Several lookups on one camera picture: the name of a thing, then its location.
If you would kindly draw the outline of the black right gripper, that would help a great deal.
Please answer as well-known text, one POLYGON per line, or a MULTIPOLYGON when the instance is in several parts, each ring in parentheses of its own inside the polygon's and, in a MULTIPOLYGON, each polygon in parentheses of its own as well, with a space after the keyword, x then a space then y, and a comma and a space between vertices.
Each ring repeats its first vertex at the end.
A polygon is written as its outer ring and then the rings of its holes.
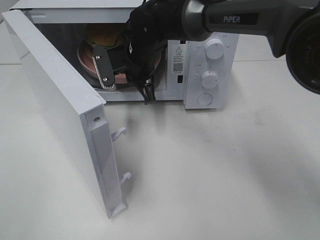
POLYGON ((156 62, 161 57, 165 40, 157 29, 125 30, 123 61, 125 74, 130 83, 137 87, 144 104, 156 101, 155 85, 146 83, 154 73, 156 62))

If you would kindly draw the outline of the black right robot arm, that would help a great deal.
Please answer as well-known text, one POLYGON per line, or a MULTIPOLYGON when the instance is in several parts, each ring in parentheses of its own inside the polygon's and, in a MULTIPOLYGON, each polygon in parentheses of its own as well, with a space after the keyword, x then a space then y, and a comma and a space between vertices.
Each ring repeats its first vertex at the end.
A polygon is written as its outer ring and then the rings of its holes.
POLYGON ((145 104, 156 100, 154 63, 167 40, 202 42, 212 33, 265 36, 291 75, 320 92, 320 3, 317 0, 148 0, 127 21, 129 71, 145 104))

